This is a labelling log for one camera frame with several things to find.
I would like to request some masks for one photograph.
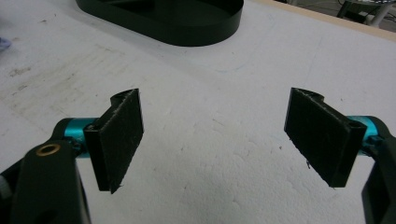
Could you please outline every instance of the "white table surface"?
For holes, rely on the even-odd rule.
[[[78,160],[92,223],[364,223],[372,160],[358,157],[346,188],[329,188],[283,127],[298,87],[395,132],[395,42],[263,1],[245,1],[236,34],[201,48],[74,0],[2,0],[0,36],[13,42],[0,52],[0,170],[60,119],[99,117],[111,95],[140,89],[145,133],[122,187],[98,191],[90,160]]]

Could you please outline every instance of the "cable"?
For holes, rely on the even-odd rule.
[[[299,5],[299,7],[313,7],[313,6],[317,6],[317,5],[321,5],[321,4],[334,4],[334,3],[335,3],[334,1],[324,1],[324,2],[316,2],[316,3],[308,4],[308,5]]]

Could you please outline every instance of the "floor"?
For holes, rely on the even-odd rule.
[[[342,3],[344,3],[344,0],[298,0],[297,7],[303,7],[335,17],[340,10]],[[390,14],[381,21],[379,28],[396,33],[396,4],[393,7],[394,9],[389,12]]]

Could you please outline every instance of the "black plastic base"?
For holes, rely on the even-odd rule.
[[[238,29],[243,0],[77,0],[87,13],[167,44],[216,44]]]

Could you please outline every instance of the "screw hole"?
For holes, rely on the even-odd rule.
[[[57,151],[59,151],[59,149],[61,149],[60,145],[58,145],[58,144],[49,144],[49,145],[45,145],[45,146],[39,148],[35,152],[35,154],[37,156],[44,157],[44,156],[48,156],[48,155],[56,153]]]

